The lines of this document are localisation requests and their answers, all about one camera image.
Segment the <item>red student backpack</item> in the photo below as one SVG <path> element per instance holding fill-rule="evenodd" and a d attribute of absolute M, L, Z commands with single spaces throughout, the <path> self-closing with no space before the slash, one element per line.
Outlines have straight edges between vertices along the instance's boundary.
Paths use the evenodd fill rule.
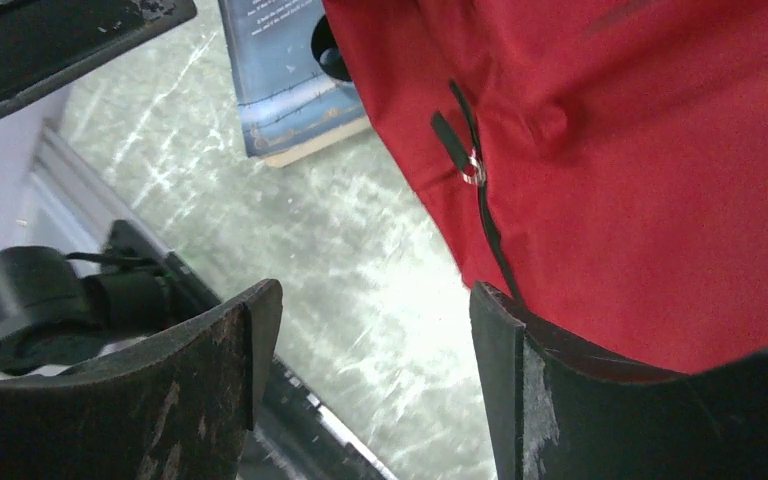
<path fill-rule="evenodd" d="M 466 283 L 696 372 L 768 347 L 768 1 L 329 1 Z"/>

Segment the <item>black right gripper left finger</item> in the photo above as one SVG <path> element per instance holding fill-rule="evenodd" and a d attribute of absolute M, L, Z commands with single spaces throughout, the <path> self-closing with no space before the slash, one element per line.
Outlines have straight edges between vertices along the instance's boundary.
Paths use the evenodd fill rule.
<path fill-rule="evenodd" d="M 265 390 L 282 286 L 56 376 L 0 380 L 0 479 L 233 479 Z"/>

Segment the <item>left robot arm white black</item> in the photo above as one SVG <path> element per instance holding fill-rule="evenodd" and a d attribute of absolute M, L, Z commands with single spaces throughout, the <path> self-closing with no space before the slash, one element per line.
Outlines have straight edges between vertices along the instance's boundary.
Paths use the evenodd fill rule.
<path fill-rule="evenodd" d="M 151 336 L 219 305 L 173 251 L 116 220 L 99 253 L 0 251 L 0 371 L 94 357 L 105 344 Z"/>

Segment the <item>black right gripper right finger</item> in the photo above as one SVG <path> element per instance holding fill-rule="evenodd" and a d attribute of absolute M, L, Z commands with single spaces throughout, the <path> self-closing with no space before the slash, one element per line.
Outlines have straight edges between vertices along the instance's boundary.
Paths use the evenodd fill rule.
<path fill-rule="evenodd" d="M 768 479 L 768 349 L 697 374 L 601 348 L 486 283 L 469 315 L 501 479 Z"/>

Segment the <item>blue paperback book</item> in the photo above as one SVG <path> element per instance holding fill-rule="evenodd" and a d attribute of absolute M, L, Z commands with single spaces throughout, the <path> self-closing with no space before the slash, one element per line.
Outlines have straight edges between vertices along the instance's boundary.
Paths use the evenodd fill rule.
<path fill-rule="evenodd" d="M 281 168 L 369 129 L 322 2 L 219 6 L 248 157 Z"/>

